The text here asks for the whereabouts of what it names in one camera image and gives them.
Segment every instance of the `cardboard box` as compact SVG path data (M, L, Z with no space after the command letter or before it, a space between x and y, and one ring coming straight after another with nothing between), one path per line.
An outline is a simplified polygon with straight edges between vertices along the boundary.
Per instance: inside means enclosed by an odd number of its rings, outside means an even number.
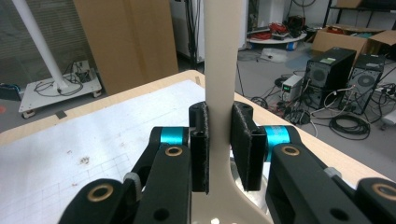
M376 29L356 28L345 25L334 25L341 29L343 34L333 34L328 31L332 27L319 30L315 37L311 49L314 53L325 52L333 47L343 49L354 49L357 51L356 57L361 53L377 54L383 45L392 46L396 44L396 31L381 31ZM374 34L369 38L357 37L351 34Z
M108 94L178 72L169 1L74 2Z
M337 7L359 7L361 5L362 0L337 0Z

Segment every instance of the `floor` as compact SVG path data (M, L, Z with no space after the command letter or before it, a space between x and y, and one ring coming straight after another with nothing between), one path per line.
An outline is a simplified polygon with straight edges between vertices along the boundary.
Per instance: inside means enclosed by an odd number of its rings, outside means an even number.
M268 93L274 86L274 81L282 75L291 75L293 72L299 76L304 75L306 62L312 57L310 44L299 43L295 51L286 52L283 50L284 45L280 46L253 46L253 49L241 50L238 53L239 75L236 74L235 90L245 95L247 98L253 96L262 96ZM286 52L287 59L284 63L273 63L265 60L257 60L261 56L262 48L281 49ZM179 70L190 69L187 60L179 60ZM396 63L387 61L384 74L390 71ZM198 70L204 71L204 65L199 64ZM396 71L391 72L383 80L386 83L396 83ZM273 101L279 99L279 94L273 95ZM384 108L384 113L390 112L393 105ZM376 118L376 114L371 110L366 110L369 120ZM328 117L329 112L318 113L323 117ZM381 130L382 122L376 122L371 125L371 132L367 139L353 141L342 138L333 133L327 127L329 121L324 119L312 119L314 123L324 124L326 126L316 125L318 129L318 138L323 142L337 148L348 156L360 161L388 178L396 181L396 147L394 146L394 137L396 136L396 126L387 127L385 131ZM315 135L315 129L312 124L299 125L300 128L312 135Z
M286 52L282 57L282 60L286 59L284 63L274 63L258 59L260 57L262 48L274 48L275 46L253 46L252 49L241 50L238 53L238 68L239 75L235 79L235 90L248 97L262 96L268 94L268 90L274 86L275 79L281 75L292 74L293 71L303 76L306 66L306 62L311 58L310 45L300 43L295 51L284 51L285 46L277 46L282 51ZM178 58L179 71L185 71L190 69L189 61L187 59ZM396 63L390 63L386 66L386 71L392 69ZM198 70L202 73L205 72L205 65L203 63L198 64ZM385 82L396 83L396 71L384 79ZM47 116L54 115L58 111L65 111L79 105L85 105L94 100L98 100L106 97L103 94L99 98L93 98L90 94L81 96L72 100L68 100L63 103L50 105L37 111L36 115L29 118L23 119L18 113L19 102L11 102L0 100L0 133L8 129L18 127L28 122L32 122L38 119L43 119ZM273 100L276 97L279 98L278 94L274 94ZM369 118L372 118L375 114L368 114ZM327 120L313 119L314 123L321 123L326 125ZM348 156L360 161L367 166L377 170L379 173L389 177L392 180L396 180L396 148L394 147L393 137L396 136L396 126L388 127L385 131L382 131L381 122L377 122L371 125L370 136L362 141L352 141L342 138L334 134L328 127L316 125L318 130L318 138L323 142L339 149L346 153ZM312 124L305 124L301 128L308 133L313 135L316 134L314 126Z

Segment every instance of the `wheel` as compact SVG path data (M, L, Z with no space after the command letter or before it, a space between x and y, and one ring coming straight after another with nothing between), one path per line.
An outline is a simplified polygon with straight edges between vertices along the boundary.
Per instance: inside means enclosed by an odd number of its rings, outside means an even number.
M385 131L387 128L388 128L387 124L382 124L382 126L381 126L380 129L381 129L382 131Z
M22 117L24 119L29 119L30 117L32 117L34 115L35 115L35 111L34 110L29 110L29 111L23 112Z
M102 95L102 91L94 91L92 93L93 98L99 97L100 95Z

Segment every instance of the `wooden table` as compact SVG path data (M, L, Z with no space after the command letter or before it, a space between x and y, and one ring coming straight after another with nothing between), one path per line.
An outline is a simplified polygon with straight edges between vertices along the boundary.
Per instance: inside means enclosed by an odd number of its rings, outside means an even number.
M171 86L172 84L178 83L183 80L192 80L193 82L205 86L205 77L196 71L186 71L183 73L176 74L171 77L160 79L149 84L118 93L116 95L109 96L107 98L92 102L87 105L82 105L71 110L65 111L67 117L64 119L58 119L55 115L41 119L21 127L0 133L0 146L11 143L25 136L33 133L48 129L51 126L67 122L70 119L78 118L80 116L90 114L96 110L108 107L110 105L118 104L128 99L147 94L153 91L160 90L162 88ZM254 107L254 120L260 125L290 125L285 120L277 117L269 111L251 103L246 98L239 94L235 94L235 101L244 102ZM306 133L300 129L299 133L303 139L304 144L313 151L321 160L323 160L328 166L335 167L343 175L343 178L353 185L364 177L382 177L386 178L380 173L367 167L366 165L355 161L348 157L344 153L337 149L321 142L314 136Z

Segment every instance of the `white paper sheet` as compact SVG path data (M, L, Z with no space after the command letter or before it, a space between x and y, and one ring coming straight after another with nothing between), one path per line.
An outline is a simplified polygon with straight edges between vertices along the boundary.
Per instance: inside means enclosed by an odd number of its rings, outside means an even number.
M122 180L154 126L188 126L205 91L183 81L0 147L0 223L56 223L87 183Z

